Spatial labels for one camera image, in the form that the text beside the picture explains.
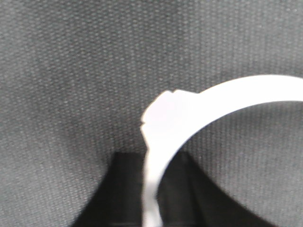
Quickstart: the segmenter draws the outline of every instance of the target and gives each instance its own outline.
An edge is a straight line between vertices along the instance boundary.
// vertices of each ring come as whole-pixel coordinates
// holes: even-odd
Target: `black plastic part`
[[[140,227],[143,156],[115,153],[108,172],[73,227]]]
[[[142,166],[143,155],[116,153],[72,227],[142,226]],[[164,227],[274,227],[227,196],[184,152],[165,171],[158,202]]]
[[[165,227],[274,227],[227,196],[185,152],[167,168],[158,201]]]

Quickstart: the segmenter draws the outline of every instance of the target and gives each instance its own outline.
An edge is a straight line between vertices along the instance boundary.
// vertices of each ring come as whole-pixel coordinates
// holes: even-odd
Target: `dotted fabric texture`
[[[302,21],[299,0],[1,0],[0,226],[69,226],[115,150],[145,152],[164,90],[303,77]],[[249,210],[303,227],[303,104],[241,110],[183,149]]]

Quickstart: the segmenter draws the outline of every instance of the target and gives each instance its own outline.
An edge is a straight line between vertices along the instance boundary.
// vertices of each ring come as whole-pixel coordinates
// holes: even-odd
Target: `black object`
[[[140,227],[143,156],[116,153],[96,194],[72,227]],[[274,227],[219,189],[179,152],[159,186],[165,227]]]

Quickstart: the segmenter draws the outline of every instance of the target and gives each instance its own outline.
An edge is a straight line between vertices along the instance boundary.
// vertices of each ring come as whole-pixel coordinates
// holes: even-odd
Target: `gray fabric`
[[[0,1],[0,225],[64,227],[144,108],[247,75],[302,77],[301,1]],[[303,105],[231,114],[186,144],[229,195],[303,226]]]

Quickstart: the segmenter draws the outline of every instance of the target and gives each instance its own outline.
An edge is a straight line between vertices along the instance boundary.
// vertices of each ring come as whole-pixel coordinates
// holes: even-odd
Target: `white plastic piece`
[[[211,122],[252,105],[302,101],[303,79],[259,75],[231,80],[200,94],[165,91],[146,109],[141,131],[147,145],[143,167],[143,227],[161,227],[156,193],[169,162],[182,145]]]

